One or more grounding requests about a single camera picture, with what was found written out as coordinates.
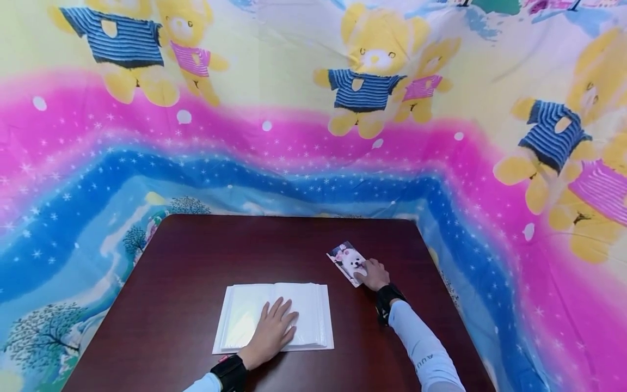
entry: hand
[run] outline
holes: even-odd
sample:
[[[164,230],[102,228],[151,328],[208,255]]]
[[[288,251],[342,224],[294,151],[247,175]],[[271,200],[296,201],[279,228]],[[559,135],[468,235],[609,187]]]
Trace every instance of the hand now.
[[[385,266],[377,260],[371,258],[366,260],[364,268],[368,275],[363,276],[359,272],[355,273],[355,278],[363,282],[372,291],[379,291],[381,287],[390,284],[390,274],[386,271]]]
[[[283,317],[292,305],[292,300],[281,305],[282,303],[283,297],[279,298],[268,311],[270,303],[266,302],[253,338],[238,353],[247,370],[251,371],[258,368],[274,358],[294,338],[296,326],[292,326],[287,332],[286,330],[290,323],[298,317],[298,312],[292,312]]]

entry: teddy bear print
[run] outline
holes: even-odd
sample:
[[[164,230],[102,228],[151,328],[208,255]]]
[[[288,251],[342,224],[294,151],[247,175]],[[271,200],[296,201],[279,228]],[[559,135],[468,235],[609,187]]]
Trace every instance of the teddy bear print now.
[[[403,98],[408,81],[399,73],[424,43],[429,25],[421,18],[405,20],[388,9],[353,3],[344,13],[340,33],[349,67],[315,70],[313,80],[337,91],[329,132],[344,136],[357,125],[361,137],[372,139],[383,130],[388,98]]]
[[[453,88],[451,81],[438,72],[457,54],[460,43],[461,38],[447,39],[431,43],[423,50],[418,70],[414,80],[406,87],[395,121],[405,121],[410,113],[415,122],[431,120],[435,91],[445,93]]]
[[[549,212],[558,231],[572,230],[571,251],[588,263],[608,259],[610,247],[627,231],[627,129],[617,133],[596,161],[563,190]]]
[[[212,106],[220,99],[209,80],[209,70],[225,71],[229,63],[200,47],[213,11],[206,0],[156,0],[161,21],[170,39],[166,53],[179,65],[187,88]]]
[[[579,55],[565,104],[523,98],[514,105],[514,117],[534,126],[493,172],[509,186],[529,180],[525,200],[533,214],[543,212],[549,185],[561,173],[568,182],[576,176],[578,162],[597,159],[584,128],[624,102],[615,97],[625,74],[620,65],[624,52],[623,33],[611,29]]]
[[[140,87],[155,105],[169,107],[179,90],[161,57],[161,24],[148,20],[150,0],[86,0],[86,7],[48,8],[63,31],[86,37],[109,93],[131,103]]]

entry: dog photo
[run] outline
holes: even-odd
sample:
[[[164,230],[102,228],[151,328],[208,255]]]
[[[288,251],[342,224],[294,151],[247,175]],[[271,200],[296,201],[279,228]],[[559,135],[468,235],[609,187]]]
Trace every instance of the dog photo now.
[[[359,253],[350,242],[346,241],[327,253],[333,264],[342,271],[346,279],[348,279],[354,287],[359,287],[361,282],[355,279],[355,273],[366,276],[364,263],[366,259]]]

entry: wooden table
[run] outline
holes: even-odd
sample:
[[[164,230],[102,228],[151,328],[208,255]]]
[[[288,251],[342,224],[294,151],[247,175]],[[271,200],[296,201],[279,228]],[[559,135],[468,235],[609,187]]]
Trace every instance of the wooden table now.
[[[248,391],[419,391],[400,340],[377,324],[372,293],[325,255],[346,240],[385,263],[466,389],[493,391],[412,222],[213,215],[162,222],[63,391],[183,391],[220,359],[211,349],[226,287],[273,282],[329,286],[335,349],[280,354],[251,373]]]

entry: black wrist strap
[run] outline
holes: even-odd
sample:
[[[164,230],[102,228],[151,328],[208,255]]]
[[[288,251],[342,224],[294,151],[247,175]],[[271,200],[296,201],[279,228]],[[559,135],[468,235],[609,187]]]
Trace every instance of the black wrist strap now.
[[[211,369],[222,384],[222,392],[244,392],[248,371],[239,355],[229,357]]]
[[[389,317],[391,306],[390,302],[394,299],[400,299],[407,302],[405,296],[393,284],[383,286],[377,291],[377,313],[379,314],[379,323],[383,326],[389,325]]]

